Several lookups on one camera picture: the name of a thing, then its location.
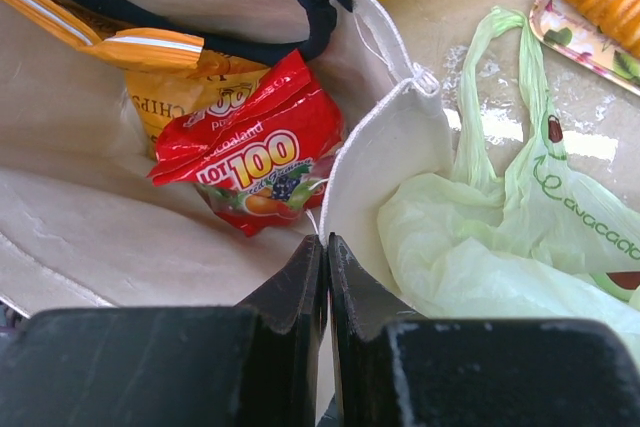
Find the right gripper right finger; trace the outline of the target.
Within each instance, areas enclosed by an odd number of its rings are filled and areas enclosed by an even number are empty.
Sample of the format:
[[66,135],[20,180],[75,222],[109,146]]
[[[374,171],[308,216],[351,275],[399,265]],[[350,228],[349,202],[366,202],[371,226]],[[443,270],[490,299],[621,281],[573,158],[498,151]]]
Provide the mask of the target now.
[[639,373],[580,319],[435,319],[408,307],[346,242],[326,248],[340,426],[635,426]]

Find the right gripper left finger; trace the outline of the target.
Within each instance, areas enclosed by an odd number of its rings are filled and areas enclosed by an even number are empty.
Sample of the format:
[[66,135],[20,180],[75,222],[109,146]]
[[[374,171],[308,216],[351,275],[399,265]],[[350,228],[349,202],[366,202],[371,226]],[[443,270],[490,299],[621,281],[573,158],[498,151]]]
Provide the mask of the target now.
[[1,354],[5,426],[311,426],[326,325],[306,237],[234,306],[59,309]]

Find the light green plastic bag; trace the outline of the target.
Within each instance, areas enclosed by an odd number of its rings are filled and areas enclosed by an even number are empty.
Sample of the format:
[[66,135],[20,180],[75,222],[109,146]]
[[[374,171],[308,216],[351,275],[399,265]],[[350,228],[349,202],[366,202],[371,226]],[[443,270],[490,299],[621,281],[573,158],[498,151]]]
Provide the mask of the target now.
[[[529,138],[503,175],[485,147],[476,68],[517,29]],[[639,349],[639,294],[607,281],[639,269],[639,215],[572,170],[543,53],[521,12],[493,9],[477,26],[458,90],[461,132],[451,173],[404,181],[380,208],[384,253],[403,297],[430,317],[576,317]]]

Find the red gummy candy bag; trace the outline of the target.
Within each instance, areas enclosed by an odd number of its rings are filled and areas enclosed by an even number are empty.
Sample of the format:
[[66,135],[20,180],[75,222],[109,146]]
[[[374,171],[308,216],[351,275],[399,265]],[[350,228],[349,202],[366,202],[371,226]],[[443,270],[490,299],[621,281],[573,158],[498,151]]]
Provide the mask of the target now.
[[227,117],[213,109],[172,120],[156,143],[156,186],[189,183],[222,220],[253,236],[321,204],[344,142],[342,112],[298,51]]

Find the cream canvas tote bag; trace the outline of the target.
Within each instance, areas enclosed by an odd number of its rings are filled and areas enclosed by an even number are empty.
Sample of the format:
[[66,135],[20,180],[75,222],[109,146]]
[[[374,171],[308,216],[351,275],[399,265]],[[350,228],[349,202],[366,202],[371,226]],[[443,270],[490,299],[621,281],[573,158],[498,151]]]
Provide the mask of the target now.
[[[296,0],[129,0],[182,26],[297,41]],[[377,232],[403,180],[446,171],[451,132],[438,80],[410,61],[376,0],[340,12],[312,67],[349,137],[320,211],[365,269],[395,282]],[[279,270],[307,222],[248,238],[187,185],[155,187],[120,70],[1,8],[1,297],[24,315],[60,307],[233,304]]]

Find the orange kettle chips bag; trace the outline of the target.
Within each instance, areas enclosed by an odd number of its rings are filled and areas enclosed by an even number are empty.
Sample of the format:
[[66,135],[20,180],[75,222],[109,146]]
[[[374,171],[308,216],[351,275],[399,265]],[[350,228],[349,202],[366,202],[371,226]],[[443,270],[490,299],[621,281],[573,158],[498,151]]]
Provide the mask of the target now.
[[269,67],[204,47],[195,36],[106,17],[70,0],[2,0],[76,51],[124,71],[152,159],[171,120],[211,107],[238,110]]

